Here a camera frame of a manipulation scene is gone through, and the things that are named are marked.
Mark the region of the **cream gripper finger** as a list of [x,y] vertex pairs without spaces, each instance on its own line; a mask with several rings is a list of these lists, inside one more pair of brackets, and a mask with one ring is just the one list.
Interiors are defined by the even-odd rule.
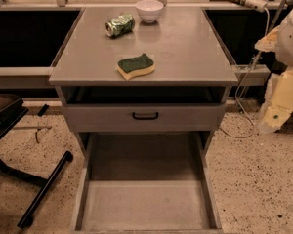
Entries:
[[278,131],[293,113],[293,67],[272,74],[261,107],[258,129],[264,134]]
[[255,44],[255,49],[261,52],[274,52],[278,50],[277,47],[277,37],[278,37],[279,27],[277,26],[272,31],[270,31],[266,36],[258,40]]

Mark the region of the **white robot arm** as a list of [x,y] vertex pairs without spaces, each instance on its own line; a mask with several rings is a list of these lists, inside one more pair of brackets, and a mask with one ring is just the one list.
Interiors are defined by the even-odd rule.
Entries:
[[278,131],[293,113],[293,9],[278,27],[257,41],[255,48],[275,52],[276,60],[286,65],[281,75],[272,76],[274,89],[265,98],[258,125],[262,133],[269,134]]

